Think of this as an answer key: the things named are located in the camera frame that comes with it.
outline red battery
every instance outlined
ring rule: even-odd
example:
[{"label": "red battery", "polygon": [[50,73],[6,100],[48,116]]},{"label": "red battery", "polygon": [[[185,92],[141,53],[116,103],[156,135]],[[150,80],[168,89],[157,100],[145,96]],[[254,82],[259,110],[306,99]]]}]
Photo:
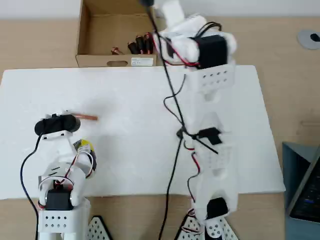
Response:
[{"label": "red battery", "polygon": [[152,39],[152,35],[150,32],[147,32],[144,35],[144,42],[145,42],[146,53],[153,54],[154,53],[154,41]]}]

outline gray object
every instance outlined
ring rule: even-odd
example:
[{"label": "gray object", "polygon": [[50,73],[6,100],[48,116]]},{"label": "gray object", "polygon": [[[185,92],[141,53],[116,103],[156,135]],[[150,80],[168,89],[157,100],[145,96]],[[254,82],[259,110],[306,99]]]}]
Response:
[{"label": "gray object", "polygon": [[320,49],[320,32],[302,30],[298,33],[298,41],[306,49]]},{"label": "gray object", "polygon": [[319,153],[319,147],[303,146],[288,142],[284,142],[282,145],[283,180],[286,187],[284,193],[286,240],[319,239],[319,223],[294,219],[289,217],[287,213],[288,207],[307,172],[307,169],[302,167],[302,165],[310,165]]}]

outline battery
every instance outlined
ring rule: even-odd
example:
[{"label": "battery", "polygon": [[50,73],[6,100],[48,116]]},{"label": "battery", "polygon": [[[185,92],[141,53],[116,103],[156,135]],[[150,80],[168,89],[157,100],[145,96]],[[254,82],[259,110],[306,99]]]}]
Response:
[{"label": "battery", "polygon": [[118,47],[111,48],[111,53],[112,55],[124,55],[124,53],[120,51]]},{"label": "battery", "polygon": [[146,53],[153,54],[154,53],[154,41],[152,39],[150,32],[147,32],[144,35],[144,43],[145,43]]},{"label": "battery", "polygon": [[128,49],[130,50],[130,52],[132,54],[140,54],[139,50],[138,50],[138,46],[135,42],[128,42]]},{"label": "battery", "polygon": [[135,38],[136,45],[138,47],[138,50],[141,54],[145,54],[146,51],[146,46],[145,46],[145,40],[142,36],[136,36]]}]

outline white wall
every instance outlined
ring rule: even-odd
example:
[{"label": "white wall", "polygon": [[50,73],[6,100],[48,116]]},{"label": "white wall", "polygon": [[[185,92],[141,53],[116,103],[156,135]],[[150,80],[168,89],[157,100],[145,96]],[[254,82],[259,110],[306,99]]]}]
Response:
[{"label": "white wall", "polygon": [[[320,16],[320,0],[180,0],[180,2],[186,13],[198,12],[207,16]],[[80,0],[0,0],[0,18],[76,18],[79,8]]]}]

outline black battery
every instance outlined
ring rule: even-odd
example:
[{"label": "black battery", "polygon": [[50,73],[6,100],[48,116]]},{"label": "black battery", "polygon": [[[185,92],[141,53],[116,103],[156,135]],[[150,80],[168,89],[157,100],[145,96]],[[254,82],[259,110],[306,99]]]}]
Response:
[{"label": "black battery", "polygon": [[135,42],[133,42],[133,41],[132,42],[128,42],[128,49],[130,50],[130,52],[132,54],[139,54],[140,53],[137,44]]}]

